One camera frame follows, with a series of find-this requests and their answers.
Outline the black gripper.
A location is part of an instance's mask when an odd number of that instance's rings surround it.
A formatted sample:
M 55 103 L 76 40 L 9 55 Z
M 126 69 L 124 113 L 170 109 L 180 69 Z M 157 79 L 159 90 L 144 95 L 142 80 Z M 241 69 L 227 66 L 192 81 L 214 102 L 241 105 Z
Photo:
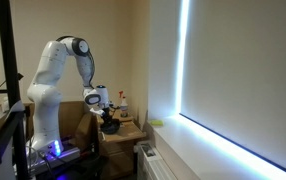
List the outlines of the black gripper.
M 113 117 L 114 113 L 118 110 L 118 107 L 109 106 L 107 108 L 103 108 L 103 113 L 101 114 L 101 118 L 103 120 L 109 120 Z

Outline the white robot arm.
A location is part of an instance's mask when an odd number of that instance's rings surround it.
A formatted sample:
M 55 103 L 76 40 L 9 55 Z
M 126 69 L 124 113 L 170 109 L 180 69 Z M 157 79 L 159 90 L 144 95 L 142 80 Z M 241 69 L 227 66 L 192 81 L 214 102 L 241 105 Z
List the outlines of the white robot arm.
M 103 85 L 93 87 L 91 84 L 95 64 L 88 43 L 82 38 L 63 36 L 46 44 L 37 71 L 27 90 L 28 98 L 35 105 L 32 149 L 36 152 L 60 156 L 64 151 L 60 140 L 58 120 L 62 94 L 57 88 L 57 83 L 69 56 L 76 59 L 78 72 L 83 82 L 84 102 L 87 105 L 97 104 L 99 106 L 98 110 L 91 109 L 91 112 L 100 115 L 103 119 L 101 131 L 105 134 L 114 134 L 120 128 L 119 121 L 109 114 L 110 101 L 107 88 Z

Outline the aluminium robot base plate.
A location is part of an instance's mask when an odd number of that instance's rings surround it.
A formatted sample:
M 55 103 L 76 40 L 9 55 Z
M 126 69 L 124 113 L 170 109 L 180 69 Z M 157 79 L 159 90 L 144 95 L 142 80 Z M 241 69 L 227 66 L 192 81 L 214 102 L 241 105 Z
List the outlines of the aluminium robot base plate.
M 28 170 L 32 175 L 39 175 L 48 170 L 67 165 L 80 157 L 80 150 L 76 147 L 63 151 L 60 155 L 30 148 L 27 153 Z

